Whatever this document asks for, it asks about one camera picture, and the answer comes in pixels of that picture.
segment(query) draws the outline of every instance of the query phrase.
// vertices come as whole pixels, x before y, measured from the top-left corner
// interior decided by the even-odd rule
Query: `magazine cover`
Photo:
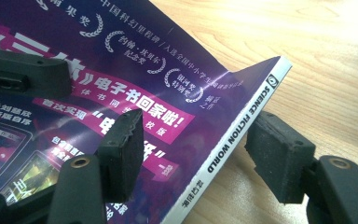
[[[0,93],[0,193],[13,204],[93,154],[122,113],[144,113],[145,154],[109,223],[181,222],[291,64],[229,72],[148,1],[0,0],[0,49],[66,60],[61,99]]]

